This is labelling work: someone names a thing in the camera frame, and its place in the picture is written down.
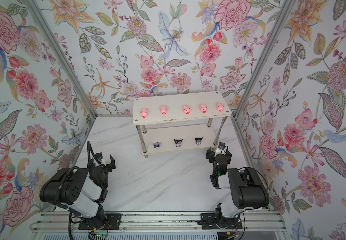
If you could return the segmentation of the black purple figurine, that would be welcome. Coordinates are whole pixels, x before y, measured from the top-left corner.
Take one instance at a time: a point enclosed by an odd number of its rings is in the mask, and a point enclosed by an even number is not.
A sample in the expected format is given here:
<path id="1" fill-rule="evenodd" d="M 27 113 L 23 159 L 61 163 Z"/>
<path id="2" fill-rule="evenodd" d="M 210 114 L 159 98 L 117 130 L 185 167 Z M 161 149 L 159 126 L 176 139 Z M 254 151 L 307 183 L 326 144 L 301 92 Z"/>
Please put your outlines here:
<path id="1" fill-rule="evenodd" d="M 158 149 L 161 147 L 161 142 L 155 142 L 155 143 L 153 143 L 153 146 L 155 149 Z"/>
<path id="2" fill-rule="evenodd" d="M 200 146 L 202 144 L 203 138 L 194 138 L 195 139 L 195 144 Z"/>
<path id="3" fill-rule="evenodd" d="M 174 139 L 175 146 L 180 148 L 182 146 L 183 139 Z"/>

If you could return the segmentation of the pink pig toy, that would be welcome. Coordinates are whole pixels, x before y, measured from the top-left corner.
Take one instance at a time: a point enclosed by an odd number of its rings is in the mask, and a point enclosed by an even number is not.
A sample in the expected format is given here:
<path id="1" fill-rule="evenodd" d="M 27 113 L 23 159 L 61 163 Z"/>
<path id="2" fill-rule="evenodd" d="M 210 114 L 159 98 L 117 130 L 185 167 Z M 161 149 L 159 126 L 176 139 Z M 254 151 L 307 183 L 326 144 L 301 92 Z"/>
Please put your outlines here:
<path id="1" fill-rule="evenodd" d="M 224 105 L 223 105 L 222 103 L 218 103 L 218 104 L 216 105 L 216 109 L 217 109 L 217 111 L 219 111 L 219 112 L 223 112 L 223 110 L 224 110 Z"/>
<path id="2" fill-rule="evenodd" d="M 148 110 L 147 109 L 142 109 L 141 110 L 141 117 L 145 119 L 148 116 Z"/>
<path id="3" fill-rule="evenodd" d="M 160 111 L 162 115 L 166 115 L 168 112 L 168 108 L 166 106 L 161 106 Z"/>
<path id="4" fill-rule="evenodd" d="M 190 114 L 190 107 L 189 106 L 183 106 L 183 112 L 185 113 L 185 114 Z"/>
<path id="5" fill-rule="evenodd" d="M 206 105 L 204 105 L 204 104 L 201 104 L 200 105 L 200 111 L 202 112 L 202 113 L 207 113 L 207 106 Z"/>

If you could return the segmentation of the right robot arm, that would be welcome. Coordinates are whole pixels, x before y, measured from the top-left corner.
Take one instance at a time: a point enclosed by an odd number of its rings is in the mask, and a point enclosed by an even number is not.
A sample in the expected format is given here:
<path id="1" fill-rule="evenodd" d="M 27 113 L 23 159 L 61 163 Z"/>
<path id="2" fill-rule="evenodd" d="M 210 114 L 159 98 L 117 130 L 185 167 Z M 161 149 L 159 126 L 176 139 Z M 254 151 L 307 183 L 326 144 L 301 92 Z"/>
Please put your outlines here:
<path id="1" fill-rule="evenodd" d="M 205 158 L 212 164 L 210 181 L 217 190 L 229 190 L 230 198 L 219 203 L 215 209 L 218 219 L 231 219 L 248 210 L 267 207 L 269 194 L 259 173 L 250 167 L 229 168 L 232 153 L 221 143 L 210 147 Z"/>

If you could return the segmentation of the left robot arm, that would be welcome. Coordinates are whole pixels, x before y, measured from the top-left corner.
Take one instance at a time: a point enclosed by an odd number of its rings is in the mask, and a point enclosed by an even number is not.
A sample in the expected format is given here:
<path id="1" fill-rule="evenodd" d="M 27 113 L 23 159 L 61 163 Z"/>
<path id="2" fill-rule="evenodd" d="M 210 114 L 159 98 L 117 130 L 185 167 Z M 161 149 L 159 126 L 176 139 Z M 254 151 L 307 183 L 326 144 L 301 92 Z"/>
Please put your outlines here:
<path id="1" fill-rule="evenodd" d="M 100 166 L 89 163 L 87 168 L 63 168 L 42 186 L 40 200 L 86 221 L 103 222 L 105 213 L 102 203 L 108 193 L 108 175 L 115 168 L 113 157 L 108 164 L 102 161 Z"/>

